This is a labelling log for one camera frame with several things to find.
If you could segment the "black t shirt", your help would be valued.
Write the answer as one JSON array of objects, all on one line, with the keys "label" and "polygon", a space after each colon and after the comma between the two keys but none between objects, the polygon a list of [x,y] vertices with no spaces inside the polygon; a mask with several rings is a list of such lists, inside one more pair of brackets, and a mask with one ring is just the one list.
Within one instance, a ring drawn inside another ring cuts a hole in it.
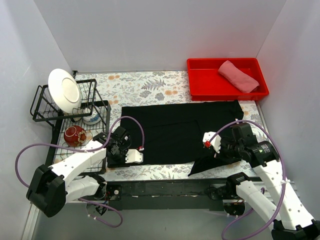
[{"label": "black t shirt", "polygon": [[124,106],[120,126],[131,137],[131,148],[144,143],[143,165],[193,163],[190,174],[226,165],[203,147],[203,136],[244,117],[238,101]]}]

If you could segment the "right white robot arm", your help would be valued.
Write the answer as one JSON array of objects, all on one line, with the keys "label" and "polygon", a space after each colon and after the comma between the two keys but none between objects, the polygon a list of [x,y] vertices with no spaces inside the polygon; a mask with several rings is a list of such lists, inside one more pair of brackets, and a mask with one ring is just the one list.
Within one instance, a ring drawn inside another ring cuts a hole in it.
[{"label": "right white robot arm", "polygon": [[251,120],[236,120],[226,126],[233,140],[220,141],[219,153],[229,160],[244,160],[265,185],[270,198],[258,190],[243,172],[227,178],[226,192],[232,199],[242,198],[264,220],[265,225],[254,237],[271,227],[274,240],[318,240],[320,222],[304,207],[290,180],[287,178],[284,159],[272,137],[258,142],[253,134]]}]

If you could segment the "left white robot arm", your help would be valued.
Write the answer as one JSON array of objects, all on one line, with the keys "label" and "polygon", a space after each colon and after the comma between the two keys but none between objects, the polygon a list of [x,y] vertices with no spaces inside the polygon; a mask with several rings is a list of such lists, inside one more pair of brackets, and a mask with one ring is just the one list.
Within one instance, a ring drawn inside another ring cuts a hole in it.
[{"label": "left white robot arm", "polygon": [[101,132],[76,152],[51,166],[39,166],[32,177],[26,198],[47,217],[55,216],[65,204],[82,197],[95,200],[107,198],[107,181],[100,175],[89,172],[80,176],[90,166],[104,160],[110,148],[108,134]]}]

